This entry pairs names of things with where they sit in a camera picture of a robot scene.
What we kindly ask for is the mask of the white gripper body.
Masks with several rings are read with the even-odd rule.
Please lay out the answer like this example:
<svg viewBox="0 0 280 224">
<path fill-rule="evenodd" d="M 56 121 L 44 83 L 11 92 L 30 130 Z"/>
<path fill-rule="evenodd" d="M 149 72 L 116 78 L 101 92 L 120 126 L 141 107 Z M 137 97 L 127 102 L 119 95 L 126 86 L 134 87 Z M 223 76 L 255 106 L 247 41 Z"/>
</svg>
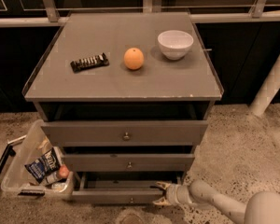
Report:
<svg viewBox="0 0 280 224">
<path fill-rule="evenodd" d="M 185 185 L 172 184 L 166 190 L 165 195 L 171 205 L 191 204 L 188 187 Z"/>
</svg>

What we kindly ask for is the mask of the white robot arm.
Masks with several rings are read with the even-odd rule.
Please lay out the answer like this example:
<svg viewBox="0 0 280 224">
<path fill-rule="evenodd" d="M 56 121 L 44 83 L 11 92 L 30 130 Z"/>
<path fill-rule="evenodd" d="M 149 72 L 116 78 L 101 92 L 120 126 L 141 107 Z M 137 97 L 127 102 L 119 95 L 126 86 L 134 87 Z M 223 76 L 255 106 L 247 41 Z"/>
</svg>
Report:
<svg viewBox="0 0 280 224">
<path fill-rule="evenodd" d="M 221 194 L 202 180 L 194 180 L 189 185 L 159 181 L 156 185 L 164 191 L 153 202 L 156 205 L 215 207 L 234 224 L 280 224 L 280 194 L 277 193 L 261 191 L 244 204 Z"/>
</svg>

